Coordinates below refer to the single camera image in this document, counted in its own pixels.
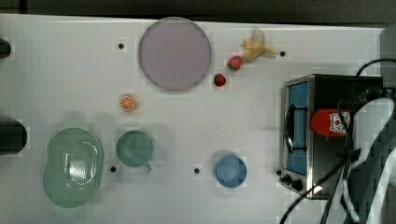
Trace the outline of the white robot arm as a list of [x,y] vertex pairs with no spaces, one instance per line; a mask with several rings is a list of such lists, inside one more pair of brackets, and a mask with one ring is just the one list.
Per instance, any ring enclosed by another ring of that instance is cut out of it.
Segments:
[[342,183],[343,224],[380,224],[389,179],[395,172],[395,100],[378,98],[355,115],[353,148],[359,153]]

